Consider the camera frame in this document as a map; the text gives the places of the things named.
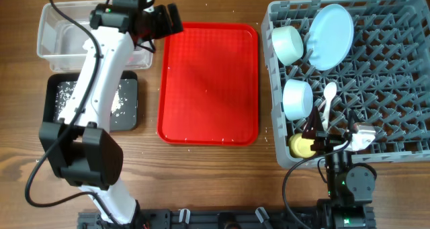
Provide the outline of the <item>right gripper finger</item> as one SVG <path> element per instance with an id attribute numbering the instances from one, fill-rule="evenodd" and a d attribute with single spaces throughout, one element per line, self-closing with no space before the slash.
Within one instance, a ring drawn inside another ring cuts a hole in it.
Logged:
<path id="1" fill-rule="evenodd" d="M 318 138 L 318 135 L 321 132 L 323 132 L 322 120 L 318 108 L 314 106 L 310 115 L 308 116 L 308 121 L 303 130 L 302 137 Z"/>
<path id="2" fill-rule="evenodd" d="M 347 132 L 352 132 L 353 125 L 357 121 L 357 114 L 350 109 L 347 116 Z"/>

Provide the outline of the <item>white plastic fork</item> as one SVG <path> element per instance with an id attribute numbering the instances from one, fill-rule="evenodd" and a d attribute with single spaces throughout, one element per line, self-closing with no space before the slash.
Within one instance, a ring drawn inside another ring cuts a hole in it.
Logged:
<path id="1" fill-rule="evenodd" d="M 326 100 L 324 100 L 324 101 L 323 101 L 323 102 L 318 106 L 318 111 L 321 111 L 321 110 L 325 107 L 326 103 L 327 103 L 327 101 L 326 101 Z"/>

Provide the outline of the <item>yellow plastic cup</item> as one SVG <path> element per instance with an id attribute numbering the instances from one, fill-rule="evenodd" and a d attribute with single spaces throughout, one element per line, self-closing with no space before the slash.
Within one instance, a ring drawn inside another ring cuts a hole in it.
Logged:
<path id="1" fill-rule="evenodd" d="M 316 151 L 311 150 L 313 144 L 314 140 L 303 138 L 302 133 L 294 134 L 288 140 L 291 155 L 296 158 L 310 158 L 314 156 Z"/>

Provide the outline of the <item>light blue bowl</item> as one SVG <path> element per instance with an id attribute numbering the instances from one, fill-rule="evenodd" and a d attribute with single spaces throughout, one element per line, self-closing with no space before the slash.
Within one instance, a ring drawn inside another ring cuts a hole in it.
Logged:
<path id="1" fill-rule="evenodd" d="M 305 81 L 289 79 L 283 91 L 283 109 L 289 121 L 307 118 L 313 108 L 313 94 Z"/>

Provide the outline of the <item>white plastic spoon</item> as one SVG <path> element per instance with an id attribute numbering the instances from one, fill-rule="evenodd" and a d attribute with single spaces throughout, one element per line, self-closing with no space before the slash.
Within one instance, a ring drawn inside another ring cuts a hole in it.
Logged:
<path id="1" fill-rule="evenodd" d="M 329 127 L 329 114 L 330 114 L 330 109 L 331 109 L 331 102 L 335 98 L 336 93 L 337 93 L 336 82 L 328 83 L 324 89 L 324 92 L 323 92 L 326 103 L 325 103 L 325 109 L 323 111 L 323 119 L 324 120 L 322 121 L 322 126 L 323 126 L 325 131 L 327 131 L 328 127 Z"/>

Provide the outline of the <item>light blue plate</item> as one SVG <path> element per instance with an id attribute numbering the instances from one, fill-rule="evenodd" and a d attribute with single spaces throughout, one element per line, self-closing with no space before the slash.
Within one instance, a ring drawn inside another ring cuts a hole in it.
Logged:
<path id="1" fill-rule="evenodd" d="M 340 64 L 349 53 L 354 25 L 349 12 L 339 4 L 322 8 L 308 31 L 306 51 L 311 51 L 309 63 L 318 71 L 329 70 Z"/>

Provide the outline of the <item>green bowl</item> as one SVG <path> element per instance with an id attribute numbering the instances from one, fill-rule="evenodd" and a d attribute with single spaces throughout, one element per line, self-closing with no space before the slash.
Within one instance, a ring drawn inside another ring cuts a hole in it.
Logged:
<path id="1" fill-rule="evenodd" d="M 303 56 L 303 41 L 294 26 L 275 28 L 272 39 L 274 51 L 283 65 L 291 65 Z"/>

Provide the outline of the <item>food scraps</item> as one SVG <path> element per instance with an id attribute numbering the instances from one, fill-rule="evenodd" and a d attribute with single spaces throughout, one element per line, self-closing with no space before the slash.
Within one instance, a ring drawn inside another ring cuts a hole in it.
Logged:
<path id="1" fill-rule="evenodd" d="M 75 89 L 76 81 L 63 81 L 57 85 L 54 102 L 54 119 L 57 120 L 60 112 L 65 108 Z M 122 79 L 114 95 L 111 114 L 116 118 L 127 114 L 126 109 L 136 103 L 138 83 L 131 79 Z"/>

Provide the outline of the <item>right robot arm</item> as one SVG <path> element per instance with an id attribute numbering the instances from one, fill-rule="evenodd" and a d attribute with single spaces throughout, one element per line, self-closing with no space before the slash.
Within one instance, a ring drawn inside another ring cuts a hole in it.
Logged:
<path id="1" fill-rule="evenodd" d="M 316 206 L 318 228 L 369 228 L 365 206 L 372 203 L 377 172 L 368 164 L 354 163 L 354 152 L 366 149 L 376 138 L 376 129 L 348 113 L 347 131 L 330 134 L 323 128 L 317 107 L 312 108 L 302 137 L 313 143 L 315 157 L 325 160 L 329 198 Z"/>

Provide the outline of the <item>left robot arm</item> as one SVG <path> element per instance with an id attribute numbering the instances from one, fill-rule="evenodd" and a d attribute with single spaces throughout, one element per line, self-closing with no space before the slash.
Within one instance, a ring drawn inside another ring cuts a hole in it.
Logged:
<path id="1" fill-rule="evenodd" d="M 108 228 L 147 228 L 139 203 L 120 179 L 124 154 L 110 136 L 112 103 L 136 47 L 183 29 L 177 6 L 155 0 L 106 0 L 90 13 L 86 58 L 71 98 L 57 121 L 43 122 L 43 160 L 53 173 L 88 195 Z"/>

